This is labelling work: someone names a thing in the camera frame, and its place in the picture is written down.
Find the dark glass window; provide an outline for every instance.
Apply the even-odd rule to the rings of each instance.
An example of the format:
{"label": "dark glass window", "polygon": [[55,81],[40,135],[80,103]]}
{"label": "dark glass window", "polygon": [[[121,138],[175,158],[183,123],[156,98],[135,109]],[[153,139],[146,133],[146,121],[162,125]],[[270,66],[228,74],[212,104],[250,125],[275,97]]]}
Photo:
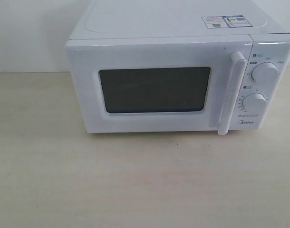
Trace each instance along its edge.
{"label": "dark glass window", "polygon": [[101,70],[109,113],[195,112],[204,108],[209,67]]}

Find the control panel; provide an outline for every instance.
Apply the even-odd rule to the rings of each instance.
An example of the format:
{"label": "control panel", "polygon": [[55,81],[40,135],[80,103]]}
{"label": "control panel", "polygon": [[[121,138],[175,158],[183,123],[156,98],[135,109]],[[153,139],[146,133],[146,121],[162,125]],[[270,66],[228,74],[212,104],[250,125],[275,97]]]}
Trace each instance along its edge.
{"label": "control panel", "polygon": [[230,130],[260,128],[290,57],[290,34],[250,37],[254,43]]}

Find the light wood surface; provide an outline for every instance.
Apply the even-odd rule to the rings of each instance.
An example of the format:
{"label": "light wood surface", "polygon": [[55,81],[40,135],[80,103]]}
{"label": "light wood surface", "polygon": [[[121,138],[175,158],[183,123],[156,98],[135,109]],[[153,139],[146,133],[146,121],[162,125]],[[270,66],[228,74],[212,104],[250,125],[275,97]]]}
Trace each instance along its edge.
{"label": "light wood surface", "polygon": [[290,68],[258,131],[87,134],[69,73],[0,74],[0,228],[290,228]]}

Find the microwave top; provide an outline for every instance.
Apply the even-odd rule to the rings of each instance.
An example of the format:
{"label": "microwave top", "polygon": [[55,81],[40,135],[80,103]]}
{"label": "microwave top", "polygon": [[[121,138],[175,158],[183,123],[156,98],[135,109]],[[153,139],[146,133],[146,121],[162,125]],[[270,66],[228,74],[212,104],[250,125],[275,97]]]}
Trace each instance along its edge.
{"label": "microwave top", "polygon": [[70,40],[278,33],[251,0],[92,0]]}

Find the power level knob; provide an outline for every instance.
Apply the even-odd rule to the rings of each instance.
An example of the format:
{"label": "power level knob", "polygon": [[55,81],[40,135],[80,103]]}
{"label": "power level knob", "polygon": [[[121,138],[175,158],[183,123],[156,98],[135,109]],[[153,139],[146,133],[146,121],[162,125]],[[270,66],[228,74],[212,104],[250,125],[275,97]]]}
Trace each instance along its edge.
{"label": "power level knob", "polygon": [[273,63],[262,63],[252,72],[251,77],[258,84],[264,84],[275,80],[279,76],[279,71]]}
{"label": "power level knob", "polygon": [[262,94],[248,95],[242,102],[243,107],[250,113],[258,113],[266,106],[266,100]]}

